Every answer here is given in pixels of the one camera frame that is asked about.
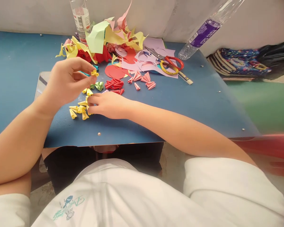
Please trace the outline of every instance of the t-shirt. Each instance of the t-shirt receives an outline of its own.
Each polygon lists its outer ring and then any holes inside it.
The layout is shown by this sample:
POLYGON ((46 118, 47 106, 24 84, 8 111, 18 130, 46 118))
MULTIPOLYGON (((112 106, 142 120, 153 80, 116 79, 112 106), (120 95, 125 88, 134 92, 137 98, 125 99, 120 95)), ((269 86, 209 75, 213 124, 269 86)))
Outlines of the t-shirt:
MULTIPOLYGON (((284 226, 284 196, 251 164, 185 162, 184 193, 120 159, 99 160, 42 211, 47 226, 284 226)), ((0 226, 29 226, 29 198, 0 196, 0 226)))

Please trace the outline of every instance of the bottle label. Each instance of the bottle label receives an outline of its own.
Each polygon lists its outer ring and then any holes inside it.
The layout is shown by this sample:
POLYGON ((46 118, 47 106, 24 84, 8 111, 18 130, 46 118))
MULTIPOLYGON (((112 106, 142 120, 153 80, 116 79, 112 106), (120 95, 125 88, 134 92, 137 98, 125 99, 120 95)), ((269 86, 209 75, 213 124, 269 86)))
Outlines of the bottle label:
POLYGON ((85 8, 81 8, 80 11, 82 11, 80 12, 81 15, 76 14, 78 12, 73 12, 73 15, 74 15, 77 30, 80 32, 84 32, 85 30, 90 29, 91 22, 89 20, 88 10, 85 8))
POLYGON ((201 47, 219 28, 220 24, 218 22, 213 20, 205 21, 196 32, 196 37, 190 44, 194 47, 201 47))

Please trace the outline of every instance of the left hand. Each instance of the left hand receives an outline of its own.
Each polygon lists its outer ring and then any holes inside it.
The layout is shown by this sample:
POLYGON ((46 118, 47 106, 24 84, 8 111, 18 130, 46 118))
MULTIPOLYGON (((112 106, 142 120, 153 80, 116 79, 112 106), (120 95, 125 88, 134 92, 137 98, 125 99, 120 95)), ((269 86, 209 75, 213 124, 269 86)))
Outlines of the left hand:
POLYGON ((50 74, 50 80, 42 93, 44 103, 56 111, 63 105, 74 101, 80 92, 95 84, 97 77, 86 76, 95 67, 80 57, 58 61, 50 74))

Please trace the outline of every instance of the leg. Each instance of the leg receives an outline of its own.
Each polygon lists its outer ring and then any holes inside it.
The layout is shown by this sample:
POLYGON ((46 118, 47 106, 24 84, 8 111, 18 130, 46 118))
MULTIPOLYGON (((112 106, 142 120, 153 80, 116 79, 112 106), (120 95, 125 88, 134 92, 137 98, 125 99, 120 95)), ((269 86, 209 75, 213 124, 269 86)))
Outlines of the leg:
POLYGON ((96 161, 95 151, 90 147, 59 147, 46 156, 44 164, 56 195, 69 186, 78 174, 96 161))
POLYGON ((138 171, 157 177, 162 170, 160 157, 163 144, 163 142, 123 144, 107 157, 125 160, 138 171))

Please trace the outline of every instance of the water bottle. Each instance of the water bottle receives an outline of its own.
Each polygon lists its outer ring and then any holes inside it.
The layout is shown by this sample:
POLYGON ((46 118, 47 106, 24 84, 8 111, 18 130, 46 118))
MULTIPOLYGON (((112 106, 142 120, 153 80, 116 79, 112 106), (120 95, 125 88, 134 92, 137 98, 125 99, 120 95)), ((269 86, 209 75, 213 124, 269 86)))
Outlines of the water bottle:
POLYGON ((86 0, 70 0, 70 6, 72 7, 80 42, 87 44, 85 32, 91 33, 92 29, 86 0))
POLYGON ((180 51, 181 60, 190 58, 239 8, 244 0, 228 0, 218 7, 180 51))

